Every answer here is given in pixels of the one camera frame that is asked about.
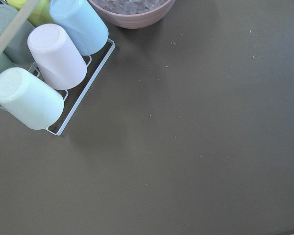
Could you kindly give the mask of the pink cup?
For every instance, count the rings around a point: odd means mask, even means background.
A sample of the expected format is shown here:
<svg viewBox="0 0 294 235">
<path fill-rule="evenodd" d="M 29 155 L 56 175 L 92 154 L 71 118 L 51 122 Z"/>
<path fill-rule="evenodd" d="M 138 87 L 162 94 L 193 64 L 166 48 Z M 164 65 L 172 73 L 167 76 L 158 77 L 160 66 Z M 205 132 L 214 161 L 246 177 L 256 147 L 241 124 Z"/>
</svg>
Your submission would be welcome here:
<svg viewBox="0 0 294 235">
<path fill-rule="evenodd" d="M 35 28 L 27 45 L 45 82 L 52 88 L 68 90 L 84 80 L 87 65 L 61 26 L 48 23 Z"/>
</svg>

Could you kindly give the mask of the pink bowl with ice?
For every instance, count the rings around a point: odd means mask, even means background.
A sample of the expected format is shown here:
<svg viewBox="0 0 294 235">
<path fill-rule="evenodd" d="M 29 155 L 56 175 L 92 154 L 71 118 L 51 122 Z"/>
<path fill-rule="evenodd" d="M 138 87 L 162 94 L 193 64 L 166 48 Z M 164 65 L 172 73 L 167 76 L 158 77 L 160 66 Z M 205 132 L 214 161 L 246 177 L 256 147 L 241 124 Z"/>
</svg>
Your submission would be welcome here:
<svg viewBox="0 0 294 235">
<path fill-rule="evenodd" d="M 174 5 L 173 0 L 91 0 L 96 12 L 109 23 L 139 29 L 160 21 Z"/>
</svg>

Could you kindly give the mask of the white cup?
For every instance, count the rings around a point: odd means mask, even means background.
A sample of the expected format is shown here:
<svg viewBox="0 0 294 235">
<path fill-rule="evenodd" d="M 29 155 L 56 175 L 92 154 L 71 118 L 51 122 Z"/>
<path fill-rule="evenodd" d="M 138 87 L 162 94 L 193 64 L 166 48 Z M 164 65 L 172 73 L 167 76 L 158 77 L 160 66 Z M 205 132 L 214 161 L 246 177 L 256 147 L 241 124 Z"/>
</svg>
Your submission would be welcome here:
<svg viewBox="0 0 294 235">
<path fill-rule="evenodd" d="M 0 74 L 0 105 L 28 128 L 41 130 L 60 118 L 64 99 L 27 70 L 13 67 Z"/>
</svg>

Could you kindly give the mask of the light blue cup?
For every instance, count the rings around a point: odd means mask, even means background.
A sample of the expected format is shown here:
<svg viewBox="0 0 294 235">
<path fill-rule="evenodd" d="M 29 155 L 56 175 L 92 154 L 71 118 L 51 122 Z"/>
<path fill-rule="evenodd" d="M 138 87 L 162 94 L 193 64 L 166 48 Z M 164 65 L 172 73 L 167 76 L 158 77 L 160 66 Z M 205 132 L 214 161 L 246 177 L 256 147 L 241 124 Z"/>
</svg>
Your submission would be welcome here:
<svg viewBox="0 0 294 235">
<path fill-rule="evenodd" d="M 52 0 L 49 14 L 62 26 L 81 55 L 92 55 L 106 44 L 106 24 L 86 0 Z"/>
</svg>

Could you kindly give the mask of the yellow cup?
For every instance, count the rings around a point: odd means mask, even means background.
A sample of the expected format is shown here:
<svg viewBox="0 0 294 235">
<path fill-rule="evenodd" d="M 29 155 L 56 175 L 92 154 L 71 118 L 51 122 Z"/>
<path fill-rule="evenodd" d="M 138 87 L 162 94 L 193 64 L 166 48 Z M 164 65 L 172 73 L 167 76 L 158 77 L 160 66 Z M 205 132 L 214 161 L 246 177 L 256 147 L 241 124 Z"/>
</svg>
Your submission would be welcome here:
<svg viewBox="0 0 294 235">
<path fill-rule="evenodd" d="M 7 0 L 8 5 L 20 10 L 24 4 L 27 2 L 26 0 Z M 35 9 L 31 12 L 28 17 L 28 21 L 34 26 L 38 27 L 43 24 L 52 24 L 54 23 L 52 17 L 49 14 L 49 6 L 50 0 L 41 0 Z"/>
</svg>

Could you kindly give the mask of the grey cup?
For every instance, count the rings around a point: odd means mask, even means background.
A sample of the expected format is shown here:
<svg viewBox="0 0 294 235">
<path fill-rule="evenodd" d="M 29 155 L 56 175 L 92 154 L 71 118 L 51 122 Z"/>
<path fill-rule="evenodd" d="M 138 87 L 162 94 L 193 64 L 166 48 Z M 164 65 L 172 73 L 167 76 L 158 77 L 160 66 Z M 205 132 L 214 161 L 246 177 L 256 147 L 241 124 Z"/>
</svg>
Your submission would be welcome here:
<svg viewBox="0 0 294 235">
<path fill-rule="evenodd" d="M 17 23 L 18 13 L 14 7 L 0 4 L 0 39 L 7 40 L 3 52 L 14 64 L 31 64 L 34 59 L 27 45 L 27 39 L 34 26 L 27 20 Z"/>
</svg>

